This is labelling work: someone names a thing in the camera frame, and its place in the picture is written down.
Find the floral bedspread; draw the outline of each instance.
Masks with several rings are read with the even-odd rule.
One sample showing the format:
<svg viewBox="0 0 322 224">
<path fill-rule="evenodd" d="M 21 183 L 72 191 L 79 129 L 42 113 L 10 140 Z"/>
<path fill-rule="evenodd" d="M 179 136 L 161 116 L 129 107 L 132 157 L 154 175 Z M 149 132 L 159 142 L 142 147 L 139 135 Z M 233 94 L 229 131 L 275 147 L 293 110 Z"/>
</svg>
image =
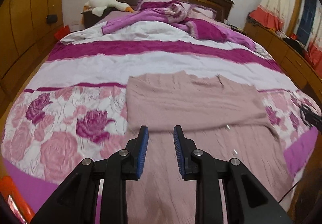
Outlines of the floral bedspread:
<svg viewBox="0 0 322 224">
<path fill-rule="evenodd" d="M 9 113 L 2 155 L 31 176 L 60 183 L 83 158 L 120 150 L 126 127 L 125 89 L 117 86 L 23 92 Z"/>
</svg>

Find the drawer handle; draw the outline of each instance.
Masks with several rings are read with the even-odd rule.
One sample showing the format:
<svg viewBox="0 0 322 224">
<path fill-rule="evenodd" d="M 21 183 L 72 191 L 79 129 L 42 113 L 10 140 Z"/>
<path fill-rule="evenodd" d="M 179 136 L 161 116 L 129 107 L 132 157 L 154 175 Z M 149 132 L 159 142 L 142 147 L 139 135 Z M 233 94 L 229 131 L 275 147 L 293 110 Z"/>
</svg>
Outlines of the drawer handle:
<svg viewBox="0 0 322 224">
<path fill-rule="evenodd" d="M 297 63 L 300 67 L 302 67 L 301 63 L 299 63 L 297 60 L 296 60 L 296 63 Z"/>
</svg>

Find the white stripe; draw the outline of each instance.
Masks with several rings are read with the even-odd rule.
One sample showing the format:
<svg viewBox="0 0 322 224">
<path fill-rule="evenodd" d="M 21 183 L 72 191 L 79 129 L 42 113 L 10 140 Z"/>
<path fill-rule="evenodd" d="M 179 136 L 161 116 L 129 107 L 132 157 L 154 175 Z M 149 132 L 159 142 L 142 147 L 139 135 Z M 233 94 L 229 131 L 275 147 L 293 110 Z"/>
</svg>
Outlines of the white stripe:
<svg viewBox="0 0 322 224">
<path fill-rule="evenodd" d="M 116 40 L 126 40 L 126 41 L 143 41 L 143 40 L 158 40 L 158 41 L 184 41 L 189 42 L 194 45 L 203 45 L 212 48 L 218 48 L 223 50 L 233 50 L 233 49 L 244 49 L 252 52 L 256 56 L 261 58 L 272 59 L 267 51 L 256 44 L 258 52 L 255 53 L 249 50 L 247 47 L 232 43 L 218 43 L 213 40 L 198 40 L 191 37 L 188 33 L 172 27 L 171 25 L 158 21 L 139 21 L 133 25 L 127 26 L 120 29 L 112 34 L 103 35 L 101 27 L 104 26 L 106 22 L 97 24 L 86 30 L 80 30 L 78 32 L 71 33 L 61 40 L 63 43 L 73 43 L 73 44 L 83 44 L 91 43 L 94 41 L 116 41 Z"/>
<path fill-rule="evenodd" d="M 182 70 L 198 77 L 210 78 L 220 74 L 235 82 L 255 85 L 258 90 L 276 88 L 297 90 L 286 75 L 260 64 L 236 64 L 215 57 L 181 55 L 163 51 L 125 56 L 97 55 L 46 62 L 27 88 L 68 87 L 81 82 L 127 84 L 129 76 L 145 73 L 175 73 Z"/>
</svg>

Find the curtain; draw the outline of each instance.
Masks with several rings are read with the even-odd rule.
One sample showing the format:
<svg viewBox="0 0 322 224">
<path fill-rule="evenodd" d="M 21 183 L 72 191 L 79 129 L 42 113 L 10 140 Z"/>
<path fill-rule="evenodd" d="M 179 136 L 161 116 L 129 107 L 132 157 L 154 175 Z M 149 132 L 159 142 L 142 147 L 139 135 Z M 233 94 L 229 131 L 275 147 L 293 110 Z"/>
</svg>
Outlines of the curtain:
<svg viewBox="0 0 322 224">
<path fill-rule="evenodd" d="M 305 56 L 317 74 L 322 78 L 322 5 L 317 4 L 308 51 Z"/>
<path fill-rule="evenodd" d="M 267 28 L 284 31 L 283 26 L 288 12 L 289 0 L 262 0 L 249 16 Z"/>
</svg>

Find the comforter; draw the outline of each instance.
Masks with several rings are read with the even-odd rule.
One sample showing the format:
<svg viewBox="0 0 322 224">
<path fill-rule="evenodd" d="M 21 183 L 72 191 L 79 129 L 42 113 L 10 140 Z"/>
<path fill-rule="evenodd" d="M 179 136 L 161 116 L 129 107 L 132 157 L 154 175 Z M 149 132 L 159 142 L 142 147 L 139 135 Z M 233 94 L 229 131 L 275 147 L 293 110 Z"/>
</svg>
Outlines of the comforter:
<svg viewBox="0 0 322 224">
<path fill-rule="evenodd" d="M 83 158 L 101 160 L 125 147 L 126 85 L 130 76 L 146 73 L 222 75 L 253 85 L 277 132 L 290 177 L 301 177 L 317 130 L 304 125 L 298 104 L 320 110 L 260 45 L 249 49 L 230 41 L 198 40 L 159 21 L 137 21 L 104 35 L 105 25 L 57 43 L 9 113 L 2 155 L 35 212 Z"/>
</svg>

